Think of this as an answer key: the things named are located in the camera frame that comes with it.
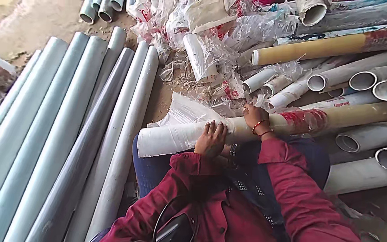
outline maroon shirt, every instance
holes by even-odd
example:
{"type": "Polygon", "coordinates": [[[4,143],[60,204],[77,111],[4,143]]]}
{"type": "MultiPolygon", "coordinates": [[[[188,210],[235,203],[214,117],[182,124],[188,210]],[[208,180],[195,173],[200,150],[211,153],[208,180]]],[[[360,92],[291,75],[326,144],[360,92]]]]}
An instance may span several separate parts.
{"type": "MultiPolygon", "coordinates": [[[[307,175],[305,157],[295,148],[277,138],[265,140],[258,163],[267,166],[292,241],[360,241],[307,175]]],[[[160,212],[172,198],[187,194],[204,177],[221,172],[213,162],[191,152],[172,156],[170,166],[161,183],[132,205],[125,217],[117,219],[102,242],[150,240],[160,212]]],[[[197,217],[192,205],[174,217],[180,214],[189,217],[192,229],[199,223],[195,241],[275,241],[259,209],[236,190],[213,195],[197,217]]]]}

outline pipe wall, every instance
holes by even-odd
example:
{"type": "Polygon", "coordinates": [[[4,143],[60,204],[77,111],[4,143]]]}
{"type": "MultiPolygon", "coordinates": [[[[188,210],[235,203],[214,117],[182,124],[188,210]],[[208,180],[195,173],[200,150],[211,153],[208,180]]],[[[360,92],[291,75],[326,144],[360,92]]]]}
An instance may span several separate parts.
{"type": "Polygon", "coordinates": [[[5,242],[24,242],[76,141],[107,45],[92,36],[19,203],[5,242]]]}
{"type": "Polygon", "coordinates": [[[116,219],[117,210],[123,195],[123,188],[132,162],[132,141],[141,128],[158,64],[158,53],[156,48],[151,46],[144,61],[134,96],[129,105],[127,118],[117,141],[86,240],[91,239],[95,234],[111,226],[116,219]]]}
{"type": "Polygon", "coordinates": [[[0,189],[67,47],[63,40],[50,38],[0,125],[0,189]]]}
{"type": "Polygon", "coordinates": [[[74,35],[0,190],[0,242],[10,226],[88,39],[80,32],[74,35]]]}

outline red sleeve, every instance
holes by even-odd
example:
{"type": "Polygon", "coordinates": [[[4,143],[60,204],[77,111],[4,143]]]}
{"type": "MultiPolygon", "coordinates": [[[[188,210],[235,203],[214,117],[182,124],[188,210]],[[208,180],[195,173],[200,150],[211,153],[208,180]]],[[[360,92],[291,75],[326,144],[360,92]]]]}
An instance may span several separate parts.
{"type": "Polygon", "coordinates": [[[187,194],[202,175],[219,171],[212,162],[192,152],[173,155],[170,166],[159,185],[132,205],[125,217],[118,218],[101,242],[149,241],[164,206],[177,195],[187,194]]]}
{"type": "Polygon", "coordinates": [[[258,163],[267,165],[292,241],[360,241],[307,175],[305,157],[295,148],[277,138],[264,140],[258,163]]]}

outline beige pipe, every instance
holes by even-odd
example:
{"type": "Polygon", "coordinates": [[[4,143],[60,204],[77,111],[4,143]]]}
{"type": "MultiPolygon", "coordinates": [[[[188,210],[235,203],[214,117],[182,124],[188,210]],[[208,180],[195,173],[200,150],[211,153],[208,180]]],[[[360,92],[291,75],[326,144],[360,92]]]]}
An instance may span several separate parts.
{"type": "Polygon", "coordinates": [[[298,58],[313,59],[377,50],[387,50],[387,29],[255,50],[252,64],[267,65],[298,58]]]}

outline left hand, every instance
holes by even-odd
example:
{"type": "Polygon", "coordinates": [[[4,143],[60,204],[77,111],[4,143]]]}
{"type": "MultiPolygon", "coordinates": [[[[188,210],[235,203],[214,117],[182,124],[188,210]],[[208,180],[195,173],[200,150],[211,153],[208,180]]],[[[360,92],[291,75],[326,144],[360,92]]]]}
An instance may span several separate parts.
{"type": "Polygon", "coordinates": [[[204,127],[204,132],[196,141],[195,153],[210,159],[217,157],[223,150],[228,128],[222,122],[216,125],[213,120],[204,127]]]}

